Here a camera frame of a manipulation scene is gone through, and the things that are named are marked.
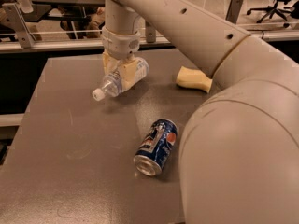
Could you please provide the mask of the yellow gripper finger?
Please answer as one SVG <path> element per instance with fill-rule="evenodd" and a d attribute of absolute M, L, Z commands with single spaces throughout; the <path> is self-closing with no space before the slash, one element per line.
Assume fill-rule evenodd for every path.
<path fill-rule="evenodd" d="M 115 71 L 118 67 L 118 61 L 111 57 L 106 51 L 102 54 L 104 73 L 107 75 Z"/>
<path fill-rule="evenodd" d="M 122 61 L 118 65 L 118 70 L 121 75 L 121 84 L 124 90 L 129 90 L 134 85 L 136 67 L 137 60 Z"/>

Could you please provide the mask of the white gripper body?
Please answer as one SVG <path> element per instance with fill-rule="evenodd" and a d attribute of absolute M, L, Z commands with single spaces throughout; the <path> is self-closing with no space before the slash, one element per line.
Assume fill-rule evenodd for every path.
<path fill-rule="evenodd" d="M 139 50 L 139 32 L 133 35 L 119 35 L 104 27 L 101 39 L 105 51 L 117 60 L 128 59 Z"/>

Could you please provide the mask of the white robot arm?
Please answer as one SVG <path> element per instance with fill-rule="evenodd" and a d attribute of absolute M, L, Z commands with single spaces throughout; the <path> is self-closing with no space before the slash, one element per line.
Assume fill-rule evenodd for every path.
<path fill-rule="evenodd" d="M 178 172 L 186 224 L 299 224 L 299 67 L 186 0 L 132 8 L 219 88 L 190 117 Z"/>

